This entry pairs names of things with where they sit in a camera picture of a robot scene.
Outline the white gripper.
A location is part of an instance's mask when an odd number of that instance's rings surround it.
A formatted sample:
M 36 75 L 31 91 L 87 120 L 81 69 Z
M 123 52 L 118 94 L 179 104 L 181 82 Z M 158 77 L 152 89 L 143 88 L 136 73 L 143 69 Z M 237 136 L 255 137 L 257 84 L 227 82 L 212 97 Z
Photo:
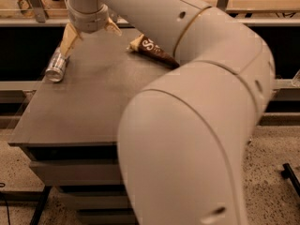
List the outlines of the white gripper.
M 94 33 L 104 28 L 107 32 L 117 36 L 122 35 L 117 24 L 109 18 L 106 5 L 103 5 L 100 10 L 90 13 L 80 12 L 71 5 L 67 5 L 67 9 L 70 22 L 65 27 L 60 43 L 60 53 L 64 59 L 70 57 L 77 43 L 82 40 L 81 32 Z

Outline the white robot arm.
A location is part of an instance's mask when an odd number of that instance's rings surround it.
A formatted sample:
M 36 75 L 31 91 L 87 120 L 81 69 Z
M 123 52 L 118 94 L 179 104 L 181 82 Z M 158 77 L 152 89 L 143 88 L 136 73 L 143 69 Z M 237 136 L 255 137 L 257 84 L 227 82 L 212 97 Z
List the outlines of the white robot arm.
M 272 96 L 264 40 L 202 0 L 68 0 L 72 23 L 100 29 L 115 12 L 177 68 L 126 106 L 117 139 L 139 225 L 248 225 L 243 153 Z

